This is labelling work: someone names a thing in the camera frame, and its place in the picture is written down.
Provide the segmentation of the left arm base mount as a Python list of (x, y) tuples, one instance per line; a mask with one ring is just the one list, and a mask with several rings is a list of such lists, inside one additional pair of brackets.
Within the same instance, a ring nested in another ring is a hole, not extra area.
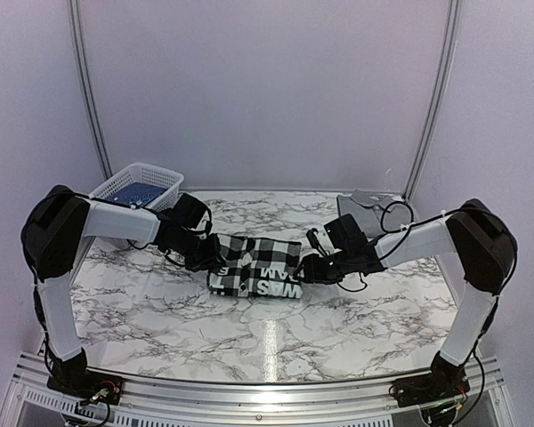
[(46, 385), (50, 390), (81, 398), (87, 404), (104, 402), (117, 405), (121, 399), (124, 378), (86, 369), (50, 375)]

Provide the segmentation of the black white plaid shirt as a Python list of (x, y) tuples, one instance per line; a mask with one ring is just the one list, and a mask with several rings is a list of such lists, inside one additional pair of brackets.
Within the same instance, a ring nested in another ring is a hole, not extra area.
[(272, 238), (219, 234), (220, 265), (208, 271), (208, 290), (220, 296), (300, 299), (303, 289), (293, 277), (302, 244)]

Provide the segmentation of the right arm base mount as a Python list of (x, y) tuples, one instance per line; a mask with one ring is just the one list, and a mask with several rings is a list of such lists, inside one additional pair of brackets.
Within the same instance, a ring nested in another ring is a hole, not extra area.
[(410, 407), (464, 396), (469, 390), (471, 387), (466, 376), (459, 375), (455, 380), (448, 380), (443, 375), (424, 374), (394, 380), (389, 394), (399, 407)]

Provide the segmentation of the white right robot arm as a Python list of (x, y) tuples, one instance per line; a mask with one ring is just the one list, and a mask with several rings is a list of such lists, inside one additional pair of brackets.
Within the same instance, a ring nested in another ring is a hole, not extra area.
[(461, 378), (514, 274), (518, 245), (510, 229), (480, 199), (472, 198), (459, 208), (373, 239), (367, 239), (351, 214), (327, 224), (326, 231), (335, 252), (305, 256), (294, 272), (302, 283), (334, 285), (352, 273), (366, 277), (430, 256), (458, 257), (465, 291), (449, 335), (423, 380), (429, 397), (444, 397)]

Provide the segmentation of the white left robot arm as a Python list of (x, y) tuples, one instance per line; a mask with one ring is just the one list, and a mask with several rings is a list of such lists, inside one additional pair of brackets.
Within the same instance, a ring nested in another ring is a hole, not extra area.
[(173, 207), (157, 212), (56, 185), (37, 203), (22, 227), (20, 240), (34, 278), (36, 311), (45, 331), (53, 378), (77, 396), (88, 395), (95, 385), (77, 337), (70, 299), (82, 241), (131, 240), (155, 246), (164, 255), (179, 254), (186, 270), (211, 270), (222, 263), (211, 219), (210, 209), (188, 194)]

